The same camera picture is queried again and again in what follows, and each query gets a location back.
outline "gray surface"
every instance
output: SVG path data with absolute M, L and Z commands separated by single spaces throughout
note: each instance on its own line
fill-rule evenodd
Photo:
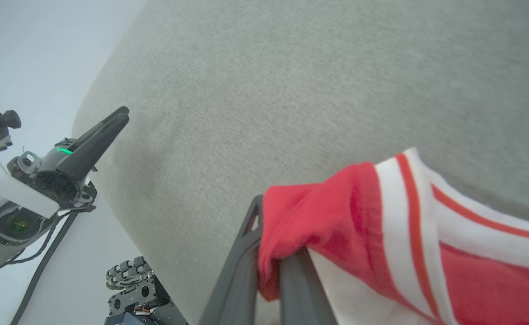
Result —
M 417 146 L 529 218 L 529 1 L 151 2 L 74 134 L 121 105 L 93 180 L 191 325 L 270 185 Z

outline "red fabric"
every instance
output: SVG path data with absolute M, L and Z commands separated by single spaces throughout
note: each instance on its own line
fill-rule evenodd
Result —
M 389 274 L 381 209 L 378 176 L 368 162 L 351 165 L 322 184 L 271 187 L 264 196 L 258 255 L 261 294 L 267 300 L 277 299 L 277 261 L 309 246 L 379 294 L 416 311 Z M 481 259 L 447 245 L 440 248 L 459 323 L 529 324 L 529 269 Z

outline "green led indicator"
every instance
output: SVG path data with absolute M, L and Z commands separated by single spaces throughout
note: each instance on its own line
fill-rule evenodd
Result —
M 57 150 L 57 151 L 65 152 L 66 154 L 72 154 L 72 152 L 69 151 L 69 150 L 67 150 L 66 148 L 56 147 L 56 150 Z

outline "white background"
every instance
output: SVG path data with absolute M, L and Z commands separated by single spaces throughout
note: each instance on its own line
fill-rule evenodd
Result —
M 41 157 L 71 135 L 83 97 L 143 4 L 0 0 L 0 111 L 15 110 L 23 124 L 10 130 L 14 145 L 0 154 L 2 163 L 24 145 Z M 139 253 L 102 193 L 95 205 L 91 214 L 78 216 L 60 244 L 21 325 L 103 323 L 112 294 L 104 286 L 105 271 Z M 0 325 L 11 322 L 39 261 L 0 270 Z

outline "red stripe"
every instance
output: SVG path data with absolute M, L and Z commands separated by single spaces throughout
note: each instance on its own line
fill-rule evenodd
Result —
M 485 227 L 489 227 L 497 231 L 506 232 L 511 235 L 529 238 L 529 231 L 514 228 L 511 226 L 506 226 L 504 224 L 497 223 L 489 219 L 483 218 L 483 216 L 476 214 L 475 212 L 469 210 L 468 208 L 465 208 L 465 206 L 460 205 L 452 198 L 448 197 L 447 194 L 443 193 L 435 185 L 432 185 L 432 187 L 433 187 L 433 195 L 435 196 L 435 198 L 441 203 L 443 203 L 444 206 L 446 206 L 447 208 L 450 208 L 457 214 L 460 214 L 461 216 L 468 218 L 469 220 L 475 223 L 481 224 Z
M 421 236 L 421 207 L 419 206 L 419 193 L 417 192 L 417 185 L 411 172 L 411 166 L 404 154 L 396 156 L 403 180 L 405 181 L 405 190 L 407 191 L 407 199 L 409 201 L 409 236 L 411 239 L 411 253 L 413 254 L 413 264 L 417 272 L 417 279 L 419 286 L 431 312 L 436 319 L 440 321 L 439 308 L 433 296 L 431 283 L 429 282 L 429 275 L 425 266 L 425 253 L 423 251 L 423 238 Z

